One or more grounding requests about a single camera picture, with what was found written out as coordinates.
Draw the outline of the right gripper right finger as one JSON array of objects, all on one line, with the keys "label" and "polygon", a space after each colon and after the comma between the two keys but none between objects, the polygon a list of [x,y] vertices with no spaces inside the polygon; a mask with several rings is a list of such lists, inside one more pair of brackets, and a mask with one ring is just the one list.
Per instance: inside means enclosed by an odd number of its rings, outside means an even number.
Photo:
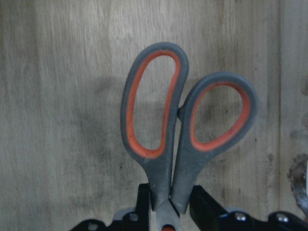
[{"label": "right gripper right finger", "polygon": [[306,231],[308,223],[285,211],[270,213],[267,221],[240,211],[227,211],[196,185],[190,196],[190,216],[201,231]]}]

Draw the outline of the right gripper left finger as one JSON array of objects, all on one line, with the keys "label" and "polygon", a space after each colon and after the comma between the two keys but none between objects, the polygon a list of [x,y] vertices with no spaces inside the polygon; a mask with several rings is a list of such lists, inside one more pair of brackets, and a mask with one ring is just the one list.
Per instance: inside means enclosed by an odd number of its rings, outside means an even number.
[{"label": "right gripper left finger", "polygon": [[148,231],[150,229],[150,188],[148,184],[138,187],[137,202],[134,208],[119,210],[112,223],[106,226],[97,219],[86,219],[71,230],[73,231]]}]

